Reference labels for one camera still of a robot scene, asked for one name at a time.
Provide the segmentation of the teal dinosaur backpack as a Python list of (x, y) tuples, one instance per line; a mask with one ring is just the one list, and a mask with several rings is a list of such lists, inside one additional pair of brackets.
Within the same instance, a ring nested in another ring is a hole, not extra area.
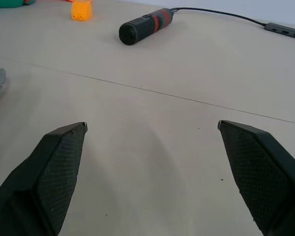
[(0, 0), (0, 8), (17, 8), (45, 2), (74, 2), (75, 0)]

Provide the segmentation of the orange plastic block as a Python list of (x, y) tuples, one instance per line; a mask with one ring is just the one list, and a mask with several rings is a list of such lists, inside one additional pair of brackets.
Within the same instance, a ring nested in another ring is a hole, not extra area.
[(87, 21), (92, 18), (92, 0), (73, 0), (71, 18), (75, 21)]

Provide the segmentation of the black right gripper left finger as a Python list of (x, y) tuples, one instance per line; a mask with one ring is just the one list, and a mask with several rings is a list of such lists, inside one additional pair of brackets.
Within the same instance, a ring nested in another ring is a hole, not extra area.
[(0, 186), (0, 236), (58, 236), (76, 187), (85, 122), (43, 136)]

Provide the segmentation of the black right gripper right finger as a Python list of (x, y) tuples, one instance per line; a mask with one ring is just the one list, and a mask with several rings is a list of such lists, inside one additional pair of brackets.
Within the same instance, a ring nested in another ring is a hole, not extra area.
[(263, 236), (295, 236), (295, 159), (268, 132), (218, 123), (235, 183)]

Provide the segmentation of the black marker pen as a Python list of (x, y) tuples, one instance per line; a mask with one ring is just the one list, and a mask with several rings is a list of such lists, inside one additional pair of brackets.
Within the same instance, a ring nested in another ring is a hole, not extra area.
[(137, 19), (122, 24), (119, 28), (119, 39), (125, 45), (134, 45), (148, 36), (167, 27), (173, 20), (174, 13), (162, 8)]

